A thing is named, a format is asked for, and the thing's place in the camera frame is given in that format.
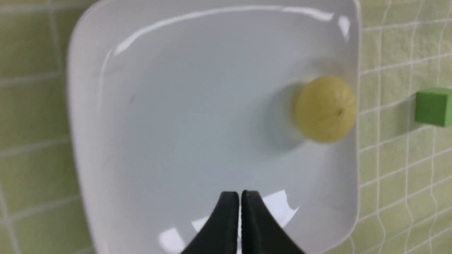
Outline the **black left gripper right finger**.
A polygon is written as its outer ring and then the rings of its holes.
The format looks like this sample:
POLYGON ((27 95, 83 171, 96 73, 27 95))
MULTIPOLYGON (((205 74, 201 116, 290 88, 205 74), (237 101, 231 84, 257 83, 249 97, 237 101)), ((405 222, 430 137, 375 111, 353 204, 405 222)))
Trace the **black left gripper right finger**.
POLYGON ((303 254, 278 225, 257 191, 242 192, 242 253, 303 254))

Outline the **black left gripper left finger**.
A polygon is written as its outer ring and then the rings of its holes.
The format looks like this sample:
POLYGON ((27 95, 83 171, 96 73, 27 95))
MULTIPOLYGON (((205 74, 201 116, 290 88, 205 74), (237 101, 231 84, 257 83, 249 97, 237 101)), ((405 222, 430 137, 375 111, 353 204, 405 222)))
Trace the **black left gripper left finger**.
POLYGON ((238 242, 239 195, 222 192, 218 202, 183 254, 235 254, 238 242))

